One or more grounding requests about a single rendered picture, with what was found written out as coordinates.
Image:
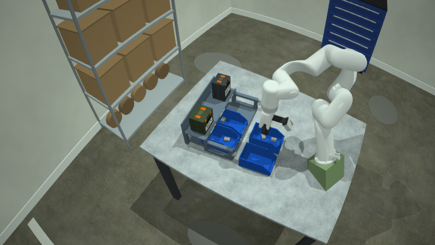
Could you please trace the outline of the blue bin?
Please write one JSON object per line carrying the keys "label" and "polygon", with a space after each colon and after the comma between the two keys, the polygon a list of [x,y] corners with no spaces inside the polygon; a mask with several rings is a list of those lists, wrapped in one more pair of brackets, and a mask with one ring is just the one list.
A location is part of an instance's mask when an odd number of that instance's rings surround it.
{"label": "blue bin", "polygon": [[[224,123],[221,122],[222,117],[226,117]],[[247,127],[247,119],[242,116],[240,113],[225,109],[217,124],[231,128],[234,130],[240,138],[243,136],[244,131]]]}
{"label": "blue bin", "polygon": [[[224,137],[229,137],[230,141],[229,142],[225,142],[224,141]],[[230,148],[234,148],[234,150],[236,149],[238,143],[239,143],[239,135],[232,130],[231,128],[216,124],[216,126],[214,127],[212,133],[210,134],[209,138],[210,141],[228,146]],[[214,140],[213,140],[214,139]],[[220,150],[218,148],[209,146],[210,148],[214,148],[216,150],[228,153],[226,151]]]}
{"label": "blue bin", "polygon": [[276,155],[269,149],[246,142],[239,157],[239,166],[265,175],[270,175],[275,161]]}
{"label": "blue bin", "polygon": [[[272,153],[278,154],[284,141],[284,135],[278,129],[270,127],[268,136],[266,135],[266,139],[262,140],[261,131],[262,128],[259,128],[259,123],[256,122],[249,136],[249,143],[267,148]],[[271,142],[271,137],[277,138],[276,142]]]}

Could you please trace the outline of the dark grey shelf rack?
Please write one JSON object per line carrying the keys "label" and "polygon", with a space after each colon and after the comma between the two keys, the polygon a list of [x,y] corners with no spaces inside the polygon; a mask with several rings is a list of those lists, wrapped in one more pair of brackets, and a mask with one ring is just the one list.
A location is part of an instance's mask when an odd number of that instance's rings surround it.
{"label": "dark grey shelf rack", "polygon": [[[215,154],[217,156],[220,156],[220,157],[223,157],[223,158],[226,158],[229,160],[233,160],[233,158],[236,157],[237,150],[238,150],[238,148],[239,148],[250,124],[251,124],[251,121],[252,121],[257,109],[258,109],[258,105],[261,104],[261,100],[259,100],[256,97],[250,96],[250,95],[236,92],[236,88],[235,89],[231,88],[231,92],[225,101],[217,100],[217,99],[213,98],[213,94],[212,94],[211,82],[213,79],[214,79],[214,76],[212,77],[211,81],[205,87],[205,89],[203,90],[201,95],[198,97],[197,101],[192,106],[192,108],[190,109],[190,111],[188,112],[188,114],[186,115],[186,117],[184,118],[184,120],[181,123],[181,129],[182,129],[182,133],[183,133],[183,137],[184,137],[184,142],[186,144],[189,144],[189,142],[192,142],[194,144],[197,144],[197,145],[204,147],[204,151],[206,151],[206,152]],[[236,96],[254,101],[254,105],[248,104],[248,103],[245,103],[242,101],[238,101],[238,100],[236,100]],[[230,102],[231,98],[232,98],[232,102]],[[205,135],[198,133],[198,132],[195,132],[195,131],[190,129],[188,117],[190,116],[190,114],[192,113],[192,111],[194,110],[194,108],[196,107],[197,104],[201,104],[201,105],[213,108],[213,122],[212,122],[210,128],[208,129],[208,131]],[[208,139],[225,109],[229,109],[229,110],[238,112],[238,113],[242,114],[248,120],[247,127],[244,131],[242,138],[240,138],[239,143],[238,143],[235,151],[233,148],[230,148],[228,146],[210,141]],[[203,144],[202,144],[201,140],[203,140]],[[228,153],[224,153],[224,152],[216,150],[214,148],[210,148],[209,145],[212,147],[218,148],[220,150],[227,151]]]}

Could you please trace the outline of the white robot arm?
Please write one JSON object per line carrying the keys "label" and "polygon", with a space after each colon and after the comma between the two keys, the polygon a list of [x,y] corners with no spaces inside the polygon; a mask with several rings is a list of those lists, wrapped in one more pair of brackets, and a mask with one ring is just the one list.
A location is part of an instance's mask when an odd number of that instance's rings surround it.
{"label": "white robot arm", "polygon": [[317,99],[312,104],[317,144],[315,161],[320,165],[329,165],[340,159],[340,153],[334,149],[333,127],[352,105],[353,97],[349,90],[356,81],[357,71],[366,68],[366,57],[353,49],[344,50],[331,44],[325,45],[308,59],[291,61],[277,69],[272,80],[263,83],[261,97],[261,109],[265,113],[275,113],[279,100],[293,99],[299,94],[298,87],[288,75],[303,71],[318,76],[331,65],[342,69],[327,90],[327,97],[333,102],[329,104],[324,99]]}

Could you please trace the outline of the dark grey tool case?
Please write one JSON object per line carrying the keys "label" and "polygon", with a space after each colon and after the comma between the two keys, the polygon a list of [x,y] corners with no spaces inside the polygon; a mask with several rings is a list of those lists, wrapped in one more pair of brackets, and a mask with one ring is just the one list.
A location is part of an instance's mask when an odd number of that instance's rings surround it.
{"label": "dark grey tool case", "polygon": [[231,92],[230,76],[218,73],[211,82],[213,98],[225,101]]}

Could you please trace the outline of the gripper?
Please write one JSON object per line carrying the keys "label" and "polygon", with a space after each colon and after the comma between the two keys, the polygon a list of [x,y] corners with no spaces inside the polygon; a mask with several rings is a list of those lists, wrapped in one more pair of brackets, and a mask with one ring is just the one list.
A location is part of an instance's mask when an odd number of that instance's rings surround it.
{"label": "gripper", "polygon": [[259,123],[259,128],[263,127],[262,134],[264,133],[264,135],[268,136],[273,116],[274,116],[274,113],[265,113],[262,110],[261,117],[260,117],[260,123]]}

